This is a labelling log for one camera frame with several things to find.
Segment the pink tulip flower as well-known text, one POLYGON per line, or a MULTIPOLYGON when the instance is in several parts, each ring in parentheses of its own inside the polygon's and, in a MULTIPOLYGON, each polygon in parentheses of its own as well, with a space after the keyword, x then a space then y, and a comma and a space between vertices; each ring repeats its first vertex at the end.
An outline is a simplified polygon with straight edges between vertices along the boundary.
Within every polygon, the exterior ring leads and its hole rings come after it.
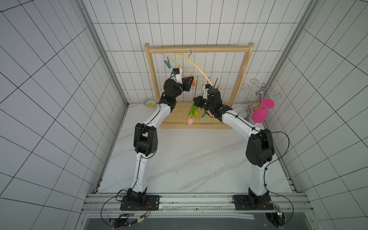
POLYGON ((189 117, 189 116, 191 116, 191 117, 188 119, 188 124, 189 124, 189 125, 193 124, 194 119, 195 119, 195 117, 192 117, 192 106, 191 106, 191 109, 190 109, 190 111, 189 111, 189 113, 188 113, 188 115, 187 115, 188 117, 189 117))

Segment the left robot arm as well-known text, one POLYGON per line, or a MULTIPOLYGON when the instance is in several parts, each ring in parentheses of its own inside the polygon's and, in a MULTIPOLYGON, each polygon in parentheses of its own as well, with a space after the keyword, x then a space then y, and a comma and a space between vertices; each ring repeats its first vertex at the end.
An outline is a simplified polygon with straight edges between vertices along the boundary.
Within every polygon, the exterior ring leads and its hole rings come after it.
POLYGON ((193 81, 194 77, 186 77, 181 81, 176 81, 173 78, 167 79, 163 85, 164 92, 156 111, 145 122, 136 124, 133 140, 133 146, 137 154, 136 167, 132 186, 127 190, 127 201, 140 206, 146 204, 147 167, 150 158, 154 156, 158 149, 157 128, 174 110, 177 97, 183 92, 190 91, 193 81))

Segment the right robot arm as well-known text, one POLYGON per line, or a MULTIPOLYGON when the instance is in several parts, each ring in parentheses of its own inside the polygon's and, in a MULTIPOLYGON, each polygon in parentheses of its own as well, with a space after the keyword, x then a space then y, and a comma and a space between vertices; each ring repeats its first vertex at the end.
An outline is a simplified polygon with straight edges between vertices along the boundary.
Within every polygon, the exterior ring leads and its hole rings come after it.
POLYGON ((271 131, 258 129, 241 118, 230 106, 223 104, 218 89, 207 90, 207 96, 193 99, 196 107, 209 111, 212 117, 227 124, 247 141, 245 155, 252 164, 249 200, 253 206, 269 199, 269 190, 265 183, 266 168, 271 163, 275 148, 271 131))

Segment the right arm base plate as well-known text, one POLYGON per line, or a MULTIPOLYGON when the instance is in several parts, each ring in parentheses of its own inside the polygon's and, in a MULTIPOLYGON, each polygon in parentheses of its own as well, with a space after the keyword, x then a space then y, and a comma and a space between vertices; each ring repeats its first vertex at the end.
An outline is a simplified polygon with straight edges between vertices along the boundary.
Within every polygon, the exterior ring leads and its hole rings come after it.
POLYGON ((253 196, 253 195, 234 195, 232 203, 236 210, 259 210, 269 211, 274 210, 274 206, 270 204, 270 196, 253 196))

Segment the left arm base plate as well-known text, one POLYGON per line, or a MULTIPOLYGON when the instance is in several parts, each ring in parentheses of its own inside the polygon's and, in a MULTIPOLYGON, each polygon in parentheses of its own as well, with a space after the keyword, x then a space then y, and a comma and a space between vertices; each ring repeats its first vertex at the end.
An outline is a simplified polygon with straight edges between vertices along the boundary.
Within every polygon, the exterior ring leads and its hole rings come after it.
POLYGON ((121 211, 157 211, 159 209, 160 196, 159 195, 144 195, 141 198, 123 196, 120 206, 121 211))

